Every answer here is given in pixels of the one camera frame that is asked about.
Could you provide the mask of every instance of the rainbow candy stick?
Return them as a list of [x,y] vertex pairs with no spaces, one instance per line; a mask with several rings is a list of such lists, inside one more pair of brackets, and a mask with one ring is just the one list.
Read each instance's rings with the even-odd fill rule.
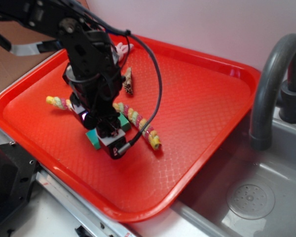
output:
[[[134,111],[134,109],[130,108],[128,105],[124,105],[123,103],[113,103],[113,107],[117,112],[123,113],[125,117],[139,130],[141,130],[147,122],[145,118],[143,118],[137,111]],[[161,146],[158,133],[150,124],[143,131],[143,137],[147,142],[149,142],[154,150],[158,150]]]
[[61,110],[71,111],[73,109],[70,100],[59,98],[57,96],[56,97],[47,96],[46,102],[50,105],[55,106],[58,109],[61,109]]
[[[46,102],[62,110],[72,110],[70,100],[47,96]],[[147,122],[145,118],[143,118],[137,111],[134,111],[134,109],[130,108],[128,105],[124,105],[123,103],[113,103],[113,107],[117,112],[123,113],[125,117],[139,130],[141,130]],[[158,133],[150,124],[143,131],[143,137],[154,150],[158,150],[160,148],[161,142]]]

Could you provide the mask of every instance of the sink drain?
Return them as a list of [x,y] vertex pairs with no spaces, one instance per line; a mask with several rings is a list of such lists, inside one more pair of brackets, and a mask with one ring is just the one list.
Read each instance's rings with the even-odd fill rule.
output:
[[269,214],[275,204],[273,191],[255,179],[239,181],[228,189],[227,203],[236,215],[249,220]]

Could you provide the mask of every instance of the green block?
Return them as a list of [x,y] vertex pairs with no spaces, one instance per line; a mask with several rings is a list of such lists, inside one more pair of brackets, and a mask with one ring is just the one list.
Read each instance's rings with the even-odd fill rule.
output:
[[95,149],[98,150],[101,148],[98,134],[95,129],[88,131],[85,135],[87,135],[87,137],[89,138],[90,142],[95,147]]
[[126,132],[126,131],[128,131],[129,129],[132,128],[132,126],[130,125],[130,122],[128,121],[127,118],[125,118],[124,114],[120,113],[118,119],[120,121],[120,125],[121,125],[122,130],[124,132]]
[[[125,116],[122,113],[120,113],[118,119],[120,121],[122,130],[124,132],[131,129],[132,126],[130,125],[130,122],[127,120],[127,118],[125,118]],[[97,133],[96,129],[92,129],[92,130],[88,131],[85,135],[87,135],[87,137],[89,138],[90,142],[95,147],[95,149],[98,150],[101,148],[100,141],[98,138],[98,133]]]

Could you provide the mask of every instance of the sink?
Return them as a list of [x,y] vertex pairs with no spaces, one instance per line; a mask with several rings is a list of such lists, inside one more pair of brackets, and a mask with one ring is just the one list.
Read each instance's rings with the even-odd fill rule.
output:
[[272,147],[254,151],[246,116],[178,200],[230,236],[296,237],[296,126],[274,119]]

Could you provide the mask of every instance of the faucet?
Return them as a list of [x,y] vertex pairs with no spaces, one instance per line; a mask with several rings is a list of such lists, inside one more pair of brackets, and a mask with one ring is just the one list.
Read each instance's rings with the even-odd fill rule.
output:
[[272,144],[275,104],[283,121],[296,123],[296,34],[282,37],[263,68],[250,121],[250,144],[263,151]]

